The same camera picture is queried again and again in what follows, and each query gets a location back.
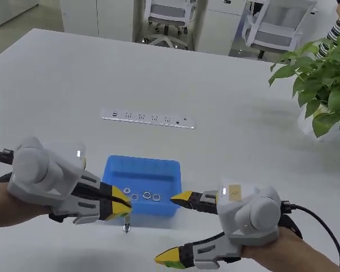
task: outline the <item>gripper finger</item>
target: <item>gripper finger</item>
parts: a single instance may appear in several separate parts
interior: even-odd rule
[[[175,269],[187,269],[190,267],[203,267],[202,264],[207,263],[213,266],[213,269],[219,268],[218,261],[224,261],[228,264],[241,260],[238,249],[229,254],[221,250],[216,250],[217,241],[226,239],[224,232],[210,237],[205,240],[184,244],[177,246],[155,257],[157,264],[164,265]]]
[[[171,202],[186,209],[197,210],[201,213],[218,214],[216,211],[217,191],[197,193],[185,191],[171,198]]]
[[[125,217],[131,212],[131,208],[115,201],[108,199],[100,200],[100,217],[99,220],[108,221],[118,217]]]

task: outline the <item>metal washer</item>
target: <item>metal washer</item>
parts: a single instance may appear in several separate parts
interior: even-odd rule
[[[131,193],[131,189],[130,189],[130,188],[125,188],[125,189],[123,190],[123,193],[124,193],[124,194],[129,194],[129,193]]]
[[[132,194],[131,195],[131,200],[132,201],[137,201],[138,200],[138,195],[137,194]]]
[[[152,196],[152,200],[153,201],[161,201],[161,196],[159,195],[159,194],[154,194],[153,196]]]
[[[150,193],[150,192],[144,192],[144,193],[142,194],[142,197],[143,197],[144,199],[150,199],[150,198],[151,198],[151,193]]]

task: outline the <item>metal screw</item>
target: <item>metal screw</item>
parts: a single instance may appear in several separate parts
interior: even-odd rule
[[[131,230],[131,226],[130,224],[126,224],[122,227],[122,230],[126,233],[129,233],[129,231]]]

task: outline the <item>green plant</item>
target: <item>green plant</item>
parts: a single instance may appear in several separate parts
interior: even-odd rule
[[[316,58],[319,43],[329,47],[324,58]],[[318,138],[340,121],[340,37],[337,45],[327,39],[308,42],[295,52],[285,53],[279,61],[286,60],[290,60],[290,64],[273,74],[270,86],[276,79],[297,76],[292,97],[298,94],[300,107],[306,105],[305,118],[313,115],[312,127]]]

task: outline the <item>blue plastic bin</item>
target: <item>blue plastic bin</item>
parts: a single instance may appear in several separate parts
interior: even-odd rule
[[[170,198],[181,193],[180,164],[171,160],[110,156],[102,182],[114,185],[120,190],[129,188],[138,195],[131,201],[133,214],[150,214],[172,217],[179,208]],[[144,192],[159,194],[160,201],[143,198]]]

